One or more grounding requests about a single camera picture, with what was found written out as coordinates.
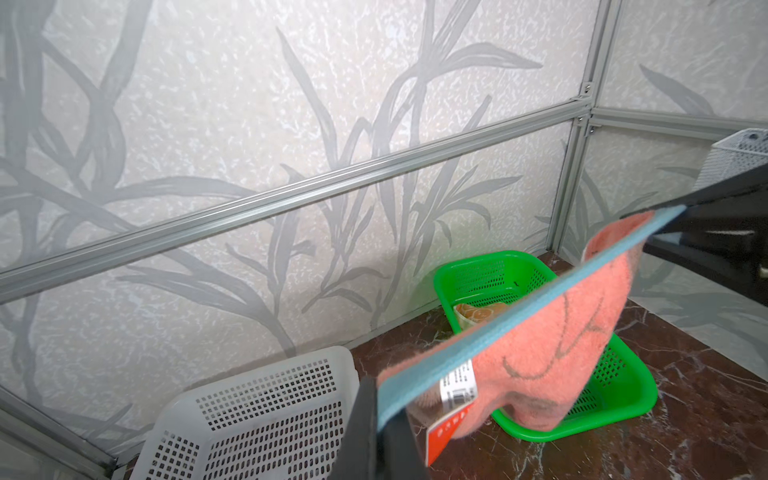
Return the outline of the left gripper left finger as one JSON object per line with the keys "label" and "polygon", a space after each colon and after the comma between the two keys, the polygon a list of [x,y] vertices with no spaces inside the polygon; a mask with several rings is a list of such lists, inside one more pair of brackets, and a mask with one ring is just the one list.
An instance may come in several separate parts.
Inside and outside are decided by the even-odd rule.
{"label": "left gripper left finger", "polygon": [[353,404],[330,480],[372,480],[377,465],[377,387],[364,377]]}

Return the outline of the pink brown bear towel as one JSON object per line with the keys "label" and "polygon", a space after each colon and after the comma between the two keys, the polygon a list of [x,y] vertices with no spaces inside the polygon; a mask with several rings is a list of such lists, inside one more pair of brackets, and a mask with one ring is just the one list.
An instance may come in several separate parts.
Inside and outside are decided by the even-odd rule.
{"label": "pink brown bear towel", "polygon": [[580,266],[497,318],[384,370],[378,377],[378,428],[411,403],[439,401],[439,381],[470,362],[477,397],[457,437],[473,433],[505,406],[524,428],[554,429],[613,335],[646,239],[682,210],[647,211],[610,224],[588,242]]}

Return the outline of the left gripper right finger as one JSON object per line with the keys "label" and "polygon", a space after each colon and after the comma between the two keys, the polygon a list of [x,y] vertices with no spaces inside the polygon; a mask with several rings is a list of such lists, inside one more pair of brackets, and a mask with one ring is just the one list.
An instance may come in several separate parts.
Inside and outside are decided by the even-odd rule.
{"label": "left gripper right finger", "polygon": [[379,432],[381,480],[427,480],[428,469],[420,455],[407,411],[400,410]]}

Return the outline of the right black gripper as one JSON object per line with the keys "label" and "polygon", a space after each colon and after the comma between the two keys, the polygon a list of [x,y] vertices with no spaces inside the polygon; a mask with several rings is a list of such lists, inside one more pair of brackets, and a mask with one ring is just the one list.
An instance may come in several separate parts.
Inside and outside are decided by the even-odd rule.
{"label": "right black gripper", "polygon": [[671,262],[762,305],[767,304],[767,167],[643,208],[681,206],[643,252]]}

